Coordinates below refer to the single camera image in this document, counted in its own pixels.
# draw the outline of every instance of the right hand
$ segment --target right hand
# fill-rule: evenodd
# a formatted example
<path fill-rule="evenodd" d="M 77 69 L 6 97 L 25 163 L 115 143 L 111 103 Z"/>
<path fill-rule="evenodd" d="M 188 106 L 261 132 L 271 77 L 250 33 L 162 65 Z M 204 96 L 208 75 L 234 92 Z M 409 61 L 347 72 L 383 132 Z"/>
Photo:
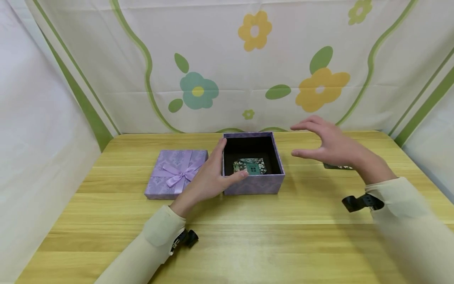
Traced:
<path fill-rule="evenodd" d="M 357 141 L 345 136 L 337 126 L 317 115 L 311 115 L 290 129 L 309 130 L 321 138 L 320 148 L 295 149 L 291 153 L 295 157 L 355 168 L 362 159 L 375 155 Z"/>
<path fill-rule="evenodd" d="M 321 138 L 320 148 L 295 149 L 291 152 L 295 157 L 315 159 L 333 166 L 350 166 L 359 173 L 366 184 L 397 178 L 385 160 L 345 136 L 337 126 L 317 115 L 302 120 L 290 129 L 309 130 Z"/>

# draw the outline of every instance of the green leaf print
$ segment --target green leaf print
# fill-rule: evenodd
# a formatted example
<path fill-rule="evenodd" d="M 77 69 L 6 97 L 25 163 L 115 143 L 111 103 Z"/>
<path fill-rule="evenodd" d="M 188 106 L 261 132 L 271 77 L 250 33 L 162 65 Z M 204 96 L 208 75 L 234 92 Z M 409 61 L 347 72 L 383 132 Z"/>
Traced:
<path fill-rule="evenodd" d="M 178 68 L 181 70 L 183 73 L 187 73 L 189 71 L 189 63 L 184 58 L 178 53 L 175 53 L 175 63 L 177 64 Z"/>
<path fill-rule="evenodd" d="M 271 87 L 268 91 L 266 91 L 265 98 L 269 100 L 277 100 L 285 97 L 291 93 L 291 89 L 287 85 L 276 85 Z"/>
<path fill-rule="evenodd" d="M 170 102 L 169 104 L 169 111 L 171 113 L 176 113 L 177 111 L 180 110 L 180 108 L 183 106 L 183 100 L 182 99 L 174 99 L 173 101 Z"/>
<path fill-rule="evenodd" d="M 333 48 L 331 46 L 325 46 L 319 51 L 317 51 L 309 65 L 309 70 L 311 71 L 311 74 L 314 74 L 320 68 L 325 68 L 326 66 L 328 66 L 332 57 Z"/>

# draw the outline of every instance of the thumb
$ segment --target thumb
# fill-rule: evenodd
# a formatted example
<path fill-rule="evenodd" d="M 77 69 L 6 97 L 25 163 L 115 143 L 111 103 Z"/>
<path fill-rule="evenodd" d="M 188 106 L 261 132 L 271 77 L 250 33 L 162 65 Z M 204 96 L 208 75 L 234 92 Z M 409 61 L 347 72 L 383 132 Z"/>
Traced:
<path fill-rule="evenodd" d="M 235 183 L 247 178 L 248 175 L 249 175 L 249 173 L 247 172 L 247 170 L 242 170 L 242 171 L 233 173 L 233 174 L 223 178 L 222 185 L 224 186 L 224 188 L 227 188 L 227 187 L 231 186 L 232 184 L 235 184 Z"/>
<path fill-rule="evenodd" d="M 322 149 L 295 149 L 291 152 L 294 157 L 300 157 L 304 159 L 314 159 L 320 161 L 322 159 Z"/>

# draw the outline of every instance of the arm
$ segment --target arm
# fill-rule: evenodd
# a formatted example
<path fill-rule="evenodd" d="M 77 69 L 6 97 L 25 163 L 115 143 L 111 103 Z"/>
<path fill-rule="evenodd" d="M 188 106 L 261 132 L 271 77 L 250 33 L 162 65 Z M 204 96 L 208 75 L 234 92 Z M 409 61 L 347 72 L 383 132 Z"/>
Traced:
<path fill-rule="evenodd" d="M 397 178 L 382 158 L 318 116 L 292 129 L 315 132 L 322 140 L 320 148 L 296 149 L 292 155 L 351 166 L 366 183 L 366 192 L 384 202 L 384 208 L 371 211 L 372 218 L 409 275 L 421 283 L 453 283 L 454 234 L 406 178 Z"/>
<path fill-rule="evenodd" d="M 247 171 L 221 176 L 221 139 L 192 182 L 172 202 L 144 225 L 142 232 L 110 264 L 96 284 L 146 284 L 171 254 L 173 241 L 183 232 L 186 216 L 198 202 L 212 198 L 248 176 Z"/>

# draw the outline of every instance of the purple ribbon bow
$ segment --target purple ribbon bow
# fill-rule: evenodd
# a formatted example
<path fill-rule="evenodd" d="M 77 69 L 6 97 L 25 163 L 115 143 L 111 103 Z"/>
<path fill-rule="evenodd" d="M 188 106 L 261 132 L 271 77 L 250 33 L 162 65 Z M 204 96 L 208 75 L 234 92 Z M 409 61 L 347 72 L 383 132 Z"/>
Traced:
<path fill-rule="evenodd" d="M 189 162 L 191 161 L 191 156 L 192 156 L 192 150 L 184 150 L 183 151 L 183 160 L 182 160 L 182 168 L 185 169 L 183 171 L 178 170 L 171 166 L 170 164 L 165 164 L 163 165 L 163 170 L 157 171 L 156 173 L 153 174 L 153 176 L 157 177 L 171 177 L 170 179 L 167 180 L 167 185 L 169 187 L 174 188 L 174 194 L 180 194 L 183 192 L 183 187 L 184 187 L 184 181 L 188 179 L 189 181 L 192 181 L 194 176 L 197 173 L 197 170 L 203 165 L 204 161 L 200 160 L 197 162 L 194 162 L 190 167 L 189 167 Z"/>

